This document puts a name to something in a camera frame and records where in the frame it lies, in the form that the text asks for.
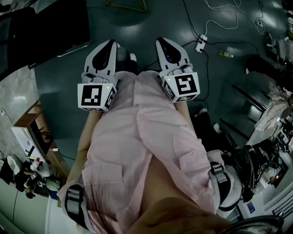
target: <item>teal floor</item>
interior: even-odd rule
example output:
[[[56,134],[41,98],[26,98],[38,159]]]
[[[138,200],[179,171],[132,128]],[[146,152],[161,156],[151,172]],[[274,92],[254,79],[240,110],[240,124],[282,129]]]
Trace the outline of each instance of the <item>teal floor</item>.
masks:
[[[44,8],[50,0],[43,0],[39,7]],[[207,20],[214,20],[226,27],[236,25],[235,16],[229,12],[210,10],[203,0],[185,0],[190,19],[195,31],[201,35],[205,31]],[[231,0],[210,0],[211,6],[234,4]],[[188,17],[181,0],[147,0],[148,13],[108,7],[104,0],[88,0],[88,15],[91,30],[92,45],[61,58],[54,58],[35,69],[36,82],[40,101],[46,115],[49,127],[54,135],[61,153],[75,158],[78,140],[83,129],[87,112],[77,108],[77,84],[81,82],[84,62],[87,55],[100,43],[115,39],[129,52],[135,53],[140,68],[157,60],[155,41],[157,37],[169,38],[178,44],[185,44],[196,40],[192,34]],[[287,17],[280,0],[263,1],[264,17],[274,38],[286,36]],[[241,3],[240,9],[251,19],[261,16],[258,0],[246,0]],[[241,42],[247,41],[257,46],[262,58],[266,57],[263,36],[244,14],[236,8],[229,8],[238,16],[238,28],[224,30],[219,26],[208,23],[208,42]],[[185,47],[194,71],[198,73],[201,94],[198,98],[205,98],[208,92],[206,61],[204,53],[197,53],[196,43]],[[234,58],[225,58],[219,55],[220,51],[231,50]],[[267,100],[260,91],[268,90],[269,78],[262,74],[244,74],[247,55],[256,53],[256,49],[247,43],[221,43],[206,45],[204,50],[209,55],[208,76],[210,92],[207,98],[209,114],[213,122],[224,119],[237,127],[247,136],[250,136],[254,124],[248,116],[257,120],[260,112],[235,89],[232,84],[240,87],[260,103],[267,105]],[[158,69],[154,64],[149,69]],[[190,114],[194,115],[206,103],[190,101]],[[239,146],[246,140],[226,128]],[[69,166],[73,161],[65,158]]]

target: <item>white cable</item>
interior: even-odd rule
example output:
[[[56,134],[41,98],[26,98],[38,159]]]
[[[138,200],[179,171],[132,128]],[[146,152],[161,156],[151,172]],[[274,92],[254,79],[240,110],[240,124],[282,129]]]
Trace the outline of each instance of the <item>white cable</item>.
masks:
[[[241,6],[241,0],[239,0],[239,5],[237,5],[236,1],[233,0],[233,2],[235,3],[235,5],[232,5],[232,4],[226,4],[226,5],[222,5],[222,6],[216,6],[216,7],[211,7],[211,6],[208,4],[207,0],[203,0],[203,1],[204,1],[205,4],[208,6],[208,8],[210,8],[210,9],[213,10],[213,11],[229,11],[229,10],[218,10],[218,8],[226,7],[226,6],[231,6],[231,7],[235,7],[235,8],[237,8],[237,10],[239,10],[242,14],[246,15],[246,16],[249,18],[249,20],[252,22],[252,24],[254,25],[255,29],[258,31],[259,34],[264,35],[264,34],[266,33],[266,31],[265,31],[264,28],[260,28],[260,29],[259,29],[260,26],[259,26],[258,24],[255,25],[255,23],[252,21],[252,19],[251,19],[251,18],[250,18],[245,12],[243,12],[242,10],[239,9],[239,7]],[[226,30],[228,30],[228,29],[236,29],[236,28],[238,27],[238,17],[237,17],[237,15],[236,15],[235,12],[233,12],[233,11],[229,11],[229,12],[232,12],[232,13],[235,14],[235,16],[236,16],[236,27],[226,28],[226,27],[224,27],[224,26],[218,24],[218,23],[215,22],[215,21],[208,20],[208,21],[206,22],[206,32],[205,32],[204,35],[207,34],[207,23],[208,23],[208,22],[213,22],[213,23],[217,24],[218,26],[220,26],[220,27],[222,27],[222,28],[224,28],[224,29],[226,29]]]

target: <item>pink dress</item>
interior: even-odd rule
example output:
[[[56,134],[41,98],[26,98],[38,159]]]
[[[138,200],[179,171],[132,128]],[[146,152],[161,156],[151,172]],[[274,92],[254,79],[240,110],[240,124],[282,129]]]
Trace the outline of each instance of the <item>pink dress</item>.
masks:
[[[205,148],[158,84],[158,73],[116,76],[121,80],[118,92],[93,131],[82,171],[88,199],[92,189],[116,231],[125,233],[139,217],[147,170],[155,155],[184,194],[201,209],[216,213]],[[98,233],[91,207],[88,212]]]

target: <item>power strip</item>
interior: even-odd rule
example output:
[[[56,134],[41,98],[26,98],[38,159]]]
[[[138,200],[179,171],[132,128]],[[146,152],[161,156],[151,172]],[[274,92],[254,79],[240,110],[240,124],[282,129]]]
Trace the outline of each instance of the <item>power strip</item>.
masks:
[[[195,50],[201,53],[201,50],[203,50],[203,48],[205,47],[206,41],[207,41],[207,37],[205,35],[201,35],[195,46]]]

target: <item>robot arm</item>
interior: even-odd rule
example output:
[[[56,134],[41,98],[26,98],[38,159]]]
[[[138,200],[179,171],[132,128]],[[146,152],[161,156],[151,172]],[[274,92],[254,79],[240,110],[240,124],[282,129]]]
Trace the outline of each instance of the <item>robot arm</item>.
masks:
[[[172,102],[189,101],[200,94],[197,73],[192,71],[188,54],[177,43],[159,37],[156,40],[162,86]]]
[[[82,84],[77,85],[78,107],[86,111],[107,112],[116,95],[117,43],[108,40],[87,57]]]

